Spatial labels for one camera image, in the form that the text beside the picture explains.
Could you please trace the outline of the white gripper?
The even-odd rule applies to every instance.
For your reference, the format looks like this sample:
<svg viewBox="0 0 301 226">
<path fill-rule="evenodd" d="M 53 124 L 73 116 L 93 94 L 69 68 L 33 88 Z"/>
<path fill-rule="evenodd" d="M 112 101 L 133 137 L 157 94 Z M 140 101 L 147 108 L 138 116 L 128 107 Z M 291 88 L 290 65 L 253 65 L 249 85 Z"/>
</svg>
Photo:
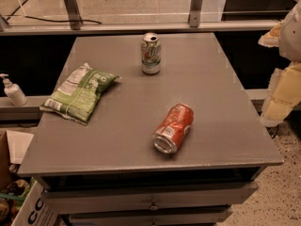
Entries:
<svg viewBox="0 0 301 226">
<path fill-rule="evenodd" d="M 265 127 L 276 127 L 301 102 L 301 1 L 285 19 L 260 37 L 258 44 L 279 47 L 279 53 L 290 61 L 284 70 L 275 69 L 264 99 L 260 120 Z"/>
</svg>

